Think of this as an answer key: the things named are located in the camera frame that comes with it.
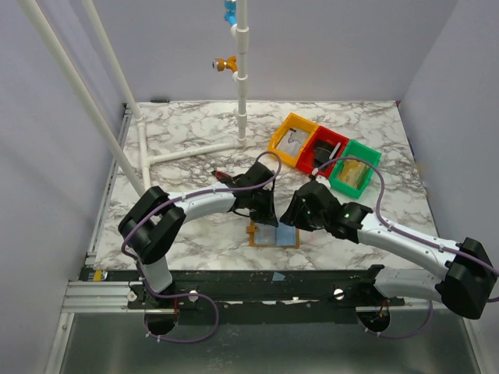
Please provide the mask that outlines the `yellow plastic bin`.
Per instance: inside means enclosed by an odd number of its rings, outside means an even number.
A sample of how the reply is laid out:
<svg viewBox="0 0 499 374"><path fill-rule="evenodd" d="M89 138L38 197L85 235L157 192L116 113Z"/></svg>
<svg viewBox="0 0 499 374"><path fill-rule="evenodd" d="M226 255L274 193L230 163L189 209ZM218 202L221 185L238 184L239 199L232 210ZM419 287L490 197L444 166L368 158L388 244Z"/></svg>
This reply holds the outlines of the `yellow plastic bin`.
<svg viewBox="0 0 499 374"><path fill-rule="evenodd" d="M295 167L301 153L319 125L290 113L272 135L267 149L276 153L284 164Z"/></svg>

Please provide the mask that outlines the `green plastic bin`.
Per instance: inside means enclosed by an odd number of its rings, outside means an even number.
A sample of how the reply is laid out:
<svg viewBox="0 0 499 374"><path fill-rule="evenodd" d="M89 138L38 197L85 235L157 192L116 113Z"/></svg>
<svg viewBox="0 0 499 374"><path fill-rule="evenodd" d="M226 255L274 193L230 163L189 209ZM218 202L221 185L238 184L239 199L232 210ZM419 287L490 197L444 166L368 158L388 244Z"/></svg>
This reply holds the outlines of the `green plastic bin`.
<svg viewBox="0 0 499 374"><path fill-rule="evenodd" d="M356 157L376 167L380 163L381 153L351 139L342 157ZM363 162L348 159L336 163L329 182L332 189L358 199L369 185L372 174L373 170Z"/></svg>

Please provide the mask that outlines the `black mounting rail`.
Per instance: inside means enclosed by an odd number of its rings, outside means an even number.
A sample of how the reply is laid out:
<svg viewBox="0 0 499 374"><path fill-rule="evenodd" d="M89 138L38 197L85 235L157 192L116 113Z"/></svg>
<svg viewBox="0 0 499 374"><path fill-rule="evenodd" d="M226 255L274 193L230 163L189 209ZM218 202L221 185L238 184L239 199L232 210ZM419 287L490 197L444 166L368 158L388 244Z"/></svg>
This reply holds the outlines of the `black mounting rail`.
<svg viewBox="0 0 499 374"><path fill-rule="evenodd" d="M386 312L404 305L377 291L379 266L368 270L175 270L167 290L150 294L134 271L116 271L100 282L71 282L66 311L127 312L156 325L356 322L358 312Z"/></svg>

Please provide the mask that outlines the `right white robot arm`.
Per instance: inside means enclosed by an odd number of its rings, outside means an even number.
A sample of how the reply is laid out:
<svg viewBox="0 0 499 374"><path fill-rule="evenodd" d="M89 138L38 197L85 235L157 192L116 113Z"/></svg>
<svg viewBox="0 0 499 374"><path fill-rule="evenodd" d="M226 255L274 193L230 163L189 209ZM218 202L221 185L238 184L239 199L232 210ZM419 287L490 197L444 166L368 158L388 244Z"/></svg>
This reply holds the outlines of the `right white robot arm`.
<svg viewBox="0 0 499 374"><path fill-rule="evenodd" d="M386 298L440 302L453 313L479 319L497 282L483 245L465 238L453 242L406 228L359 203L340 203L324 185L307 182L295 191L280 221L304 231L325 230L333 237L386 250L418 267L384 267L373 286Z"/></svg>

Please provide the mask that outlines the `cards in yellow bin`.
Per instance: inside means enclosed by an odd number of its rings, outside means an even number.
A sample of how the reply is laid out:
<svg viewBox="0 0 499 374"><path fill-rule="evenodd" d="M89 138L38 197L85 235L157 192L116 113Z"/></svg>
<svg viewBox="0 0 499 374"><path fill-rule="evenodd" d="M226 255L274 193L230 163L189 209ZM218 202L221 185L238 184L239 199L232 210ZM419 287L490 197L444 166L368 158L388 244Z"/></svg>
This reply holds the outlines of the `cards in yellow bin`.
<svg viewBox="0 0 499 374"><path fill-rule="evenodd" d="M276 149L290 157L298 157L300 149L305 144L309 133L301 129L290 128L281 138Z"/></svg>

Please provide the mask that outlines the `red black utility knife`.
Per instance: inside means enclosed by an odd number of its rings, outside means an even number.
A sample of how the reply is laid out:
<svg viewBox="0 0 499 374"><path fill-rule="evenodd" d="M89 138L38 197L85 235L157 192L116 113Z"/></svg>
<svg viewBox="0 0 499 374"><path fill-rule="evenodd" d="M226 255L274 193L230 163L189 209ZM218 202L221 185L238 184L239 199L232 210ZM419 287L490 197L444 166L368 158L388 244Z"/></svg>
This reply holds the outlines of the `red black utility knife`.
<svg viewBox="0 0 499 374"><path fill-rule="evenodd" d="M229 183L233 181L233 177L230 175L227 175L226 173L222 171L212 171L211 174L221 183Z"/></svg>

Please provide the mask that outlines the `white PVC pipe frame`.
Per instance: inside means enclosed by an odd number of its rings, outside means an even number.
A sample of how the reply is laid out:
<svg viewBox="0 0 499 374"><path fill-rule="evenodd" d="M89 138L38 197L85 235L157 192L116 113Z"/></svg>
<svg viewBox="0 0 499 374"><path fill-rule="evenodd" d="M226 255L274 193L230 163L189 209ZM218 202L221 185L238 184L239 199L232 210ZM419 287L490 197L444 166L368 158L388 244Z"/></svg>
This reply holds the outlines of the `white PVC pipe frame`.
<svg viewBox="0 0 499 374"><path fill-rule="evenodd" d="M111 69L118 80L122 93L125 96L126 103L132 110L133 117L136 119L139 136L140 148L140 170L142 175L138 176L134 171L131 163L126 157L124 151L118 143L118 140L112 134L109 124L104 119L101 111L99 110L93 96L83 81L81 75L78 73L77 68L71 61L64 46L59 40L56 32L53 30L46 15L42 11L38 2L36 1L19 1L18 5L22 9L25 16L28 18L38 35L41 37L42 42L48 49L52 58L62 71L64 77L72 87L73 92L77 95L83 109L94 123L101 137L106 142L108 149L111 151L112 156L115 158L117 165L122 169L123 174L130 182L133 189L138 195L144 194L146 189L151 187L150 180L150 167L155 164L164 163L167 161L181 160L187 157L203 155L223 150L230 150L235 148L244 147L246 145L246 128L247 128L247 53L249 50L249 24L248 24L248 5L246 1L237 1L236 18L237 24L231 26L231 35L235 38L237 49L237 66L238 71L232 72L238 93L238 106L235 109L235 118L237 124L237 140L229 143L218 143L211 146L201 146L191 150L184 150L165 155L151 156L147 150L147 130L143 116L137 106L136 100L133 97L129 84L126 81L125 75L119 64L119 60L113 50L111 42L105 32L104 25L98 15L97 9L92 1L85 1L84 7L87 15L97 33L101 46L104 49Z"/></svg>

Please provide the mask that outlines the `red plastic bin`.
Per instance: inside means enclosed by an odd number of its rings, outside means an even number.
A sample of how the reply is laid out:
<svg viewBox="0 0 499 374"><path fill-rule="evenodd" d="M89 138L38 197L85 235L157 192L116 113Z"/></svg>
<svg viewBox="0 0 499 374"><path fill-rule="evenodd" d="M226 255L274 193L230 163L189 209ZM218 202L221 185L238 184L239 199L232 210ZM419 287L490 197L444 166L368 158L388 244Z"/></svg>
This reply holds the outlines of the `red plastic bin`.
<svg viewBox="0 0 499 374"><path fill-rule="evenodd" d="M295 168L305 174L310 174L314 168L318 168L335 157L340 157L348 143L349 138L319 126L301 151Z"/></svg>

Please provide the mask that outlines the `black items in red bin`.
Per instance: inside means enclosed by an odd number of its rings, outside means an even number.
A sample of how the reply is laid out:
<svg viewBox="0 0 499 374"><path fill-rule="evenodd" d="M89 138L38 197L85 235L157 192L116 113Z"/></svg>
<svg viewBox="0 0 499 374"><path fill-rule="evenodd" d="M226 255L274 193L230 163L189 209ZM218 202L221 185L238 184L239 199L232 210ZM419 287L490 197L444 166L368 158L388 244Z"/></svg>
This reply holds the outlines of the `black items in red bin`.
<svg viewBox="0 0 499 374"><path fill-rule="evenodd" d="M331 160L339 151L340 143L327 143L323 140L317 140L313 146L313 166L318 168L322 164Z"/></svg>

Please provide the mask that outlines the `gold cards in green bin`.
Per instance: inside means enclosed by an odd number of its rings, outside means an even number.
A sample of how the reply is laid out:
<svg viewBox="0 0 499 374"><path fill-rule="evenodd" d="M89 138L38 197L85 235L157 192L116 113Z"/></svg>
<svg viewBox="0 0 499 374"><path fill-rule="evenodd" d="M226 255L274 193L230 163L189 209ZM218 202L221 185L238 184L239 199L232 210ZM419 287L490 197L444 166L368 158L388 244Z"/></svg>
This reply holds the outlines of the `gold cards in green bin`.
<svg viewBox="0 0 499 374"><path fill-rule="evenodd" d="M370 168L363 162L346 160L343 162L338 180L352 188L360 189L369 170Z"/></svg>

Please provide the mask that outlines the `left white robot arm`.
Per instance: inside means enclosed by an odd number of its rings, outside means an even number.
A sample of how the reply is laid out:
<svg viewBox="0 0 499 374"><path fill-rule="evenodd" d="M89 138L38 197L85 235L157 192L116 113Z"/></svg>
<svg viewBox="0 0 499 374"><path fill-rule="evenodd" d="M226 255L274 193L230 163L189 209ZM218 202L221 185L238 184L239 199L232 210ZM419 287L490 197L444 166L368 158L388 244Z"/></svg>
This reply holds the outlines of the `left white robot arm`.
<svg viewBox="0 0 499 374"><path fill-rule="evenodd" d="M118 225L124 251L137 263L150 289L160 294L173 278L166 254L184 224L215 213L249 211L256 223L276 227L274 210L275 173L255 162L246 173L219 175L203 189L187 193L166 193L159 186L149 188Z"/></svg>

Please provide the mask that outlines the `mustard yellow card holder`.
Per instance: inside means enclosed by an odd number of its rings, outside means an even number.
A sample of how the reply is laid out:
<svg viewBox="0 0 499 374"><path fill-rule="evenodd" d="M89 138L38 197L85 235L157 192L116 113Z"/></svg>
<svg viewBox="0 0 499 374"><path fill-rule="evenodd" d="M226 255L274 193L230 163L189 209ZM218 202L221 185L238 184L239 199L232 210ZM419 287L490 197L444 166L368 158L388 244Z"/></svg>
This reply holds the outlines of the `mustard yellow card holder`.
<svg viewBox="0 0 499 374"><path fill-rule="evenodd" d="M246 227L249 245L252 247L294 248L300 247L299 230L279 223L277 227L251 222Z"/></svg>

